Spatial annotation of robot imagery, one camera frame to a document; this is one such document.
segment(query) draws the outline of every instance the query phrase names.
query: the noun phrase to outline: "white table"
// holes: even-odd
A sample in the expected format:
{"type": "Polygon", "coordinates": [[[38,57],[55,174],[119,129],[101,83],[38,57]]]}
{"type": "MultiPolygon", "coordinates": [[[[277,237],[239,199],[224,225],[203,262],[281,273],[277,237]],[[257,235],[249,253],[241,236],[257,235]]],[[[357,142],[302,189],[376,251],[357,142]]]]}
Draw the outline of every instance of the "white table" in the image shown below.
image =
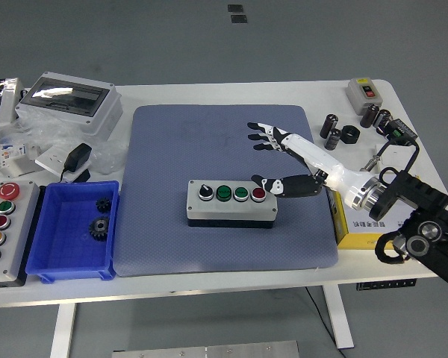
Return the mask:
{"type": "MultiPolygon", "coordinates": [[[[122,94],[123,115],[110,139],[129,141],[131,122],[136,108],[151,104],[291,104],[304,108],[309,125],[318,145],[323,145],[319,131],[327,114],[338,115],[338,127],[354,125],[359,119],[349,103],[344,89],[348,81],[251,83],[251,84],[186,84],[117,87],[122,94]]],[[[383,107],[401,118],[414,129],[393,87],[386,81],[376,80],[383,107]]],[[[358,146],[337,147],[332,155],[347,168],[359,170],[373,155],[375,144],[385,139],[374,130],[361,128],[358,146]]],[[[421,179],[436,189],[446,192],[425,148],[420,143],[417,166],[425,168],[421,179]]],[[[38,185],[56,181],[51,173],[41,171],[20,179],[33,180],[38,185]]],[[[0,174],[0,181],[5,178],[0,174]]],[[[117,180],[122,171],[102,176],[92,173],[90,181],[117,180]]],[[[373,251],[339,250],[337,264],[330,268],[296,271],[221,272],[175,274],[148,277],[116,277],[112,281],[97,279],[58,280],[52,285],[42,284],[37,277],[29,277],[19,288],[0,289],[0,307],[60,304],[52,357],[66,357],[71,338],[75,304],[91,301],[112,301],[173,295],[198,295],[213,292],[236,292],[259,289],[278,289],[300,286],[324,286],[332,324],[336,330],[337,345],[352,347],[352,338],[337,285],[379,280],[433,277],[430,270],[411,260],[404,265],[380,263],[373,251]]]]}

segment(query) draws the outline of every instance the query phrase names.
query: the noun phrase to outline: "table leg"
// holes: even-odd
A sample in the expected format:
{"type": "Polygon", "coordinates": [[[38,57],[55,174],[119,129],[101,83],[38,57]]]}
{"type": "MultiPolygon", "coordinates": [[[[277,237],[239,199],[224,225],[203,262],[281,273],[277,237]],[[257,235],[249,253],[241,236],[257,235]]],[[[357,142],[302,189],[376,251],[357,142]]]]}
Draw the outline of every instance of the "table leg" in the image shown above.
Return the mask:
{"type": "Polygon", "coordinates": [[[61,304],[58,308],[57,324],[53,336],[50,358],[68,358],[72,341],[76,304],[61,304]]]}
{"type": "Polygon", "coordinates": [[[352,334],[350,333],[349,322],[346,319],[338,285],[323,285],[323,293],[326,297],[337,348],[353,348],[352,334]]]}

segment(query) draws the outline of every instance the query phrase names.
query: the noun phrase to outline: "gray floor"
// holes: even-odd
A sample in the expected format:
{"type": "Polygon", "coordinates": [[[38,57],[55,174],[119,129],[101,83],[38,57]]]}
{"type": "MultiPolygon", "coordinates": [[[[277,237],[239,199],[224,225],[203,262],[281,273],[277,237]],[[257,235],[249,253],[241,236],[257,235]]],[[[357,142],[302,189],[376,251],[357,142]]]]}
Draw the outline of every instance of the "gray floor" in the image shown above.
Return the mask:
{"type": "MultiPolygon", "coordinates": [[[[0,1],[0,78],[125,84],[391,82],[448,189],[448,1],[0,1]]],[[[324,307],[318,288],[312,288],[324,307]]],[[[348,357],[448,357],[448,285],[342,286],[348,357]]],[[[0,357],[47,357],[57,307],[0,309],[0,357]]],[[[81,304],[71,357],[297,339],[339,357],[304,289],[81,304]]]]}

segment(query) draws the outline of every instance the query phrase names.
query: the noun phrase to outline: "blue plastic bin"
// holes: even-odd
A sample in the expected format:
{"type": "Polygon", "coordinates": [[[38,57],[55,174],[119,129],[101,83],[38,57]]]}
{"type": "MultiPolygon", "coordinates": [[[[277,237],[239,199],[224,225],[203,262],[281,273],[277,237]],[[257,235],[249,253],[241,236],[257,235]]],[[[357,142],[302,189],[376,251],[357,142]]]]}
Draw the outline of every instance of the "blue plastic bin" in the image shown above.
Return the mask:
{"type": "Polygon", "coordinates": [[[117,181],[53,183],[47,186],[37,231],[25,271],[43,283],[99,277],[112,280],[113,239],[119,201],[117,181]],[[108,198],[111,211],[100,213],[96,201],[108,198]],[[95,240],[89,226],[109,217],[106,241],[95,240]]]}

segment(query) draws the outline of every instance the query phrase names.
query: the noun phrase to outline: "green button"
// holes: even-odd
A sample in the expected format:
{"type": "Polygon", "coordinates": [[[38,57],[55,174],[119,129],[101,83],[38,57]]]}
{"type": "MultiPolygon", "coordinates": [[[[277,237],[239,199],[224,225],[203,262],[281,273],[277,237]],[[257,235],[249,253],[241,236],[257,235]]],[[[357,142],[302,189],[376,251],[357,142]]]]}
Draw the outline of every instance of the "green button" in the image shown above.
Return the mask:
{"type": "Polygon", "coordinates": [[[10,214],[15,210],[15,204],[9,200],[2,201],[0,203],[0,213],[1,214],[10,214]]]}
{"type": "Polygon", "coordinates": [[[237,201],[246,201],[249,198],[249,191],[246,188],[239,186],[234,191],[234,198],[237,201]]]}
{"type": "Polygon", "coordinates": [[[232,196],[231,188],[229,188],[227,185],[221,185],[217,188],[216,191],[216,197],[219,201],[229,201],[229,199],[232,196]]]}

